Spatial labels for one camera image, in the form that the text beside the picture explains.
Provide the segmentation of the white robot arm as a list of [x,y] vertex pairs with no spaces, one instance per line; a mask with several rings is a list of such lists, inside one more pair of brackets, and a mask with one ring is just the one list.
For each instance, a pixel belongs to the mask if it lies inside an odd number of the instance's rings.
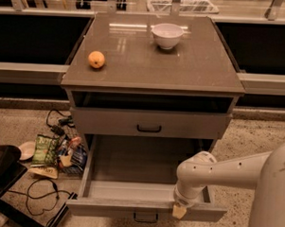
[[177,167],[173,215],[182,218],[207,185],[255,191],[248,227],[285,227],[285,143],[271,152],[211,162],[203,151]]

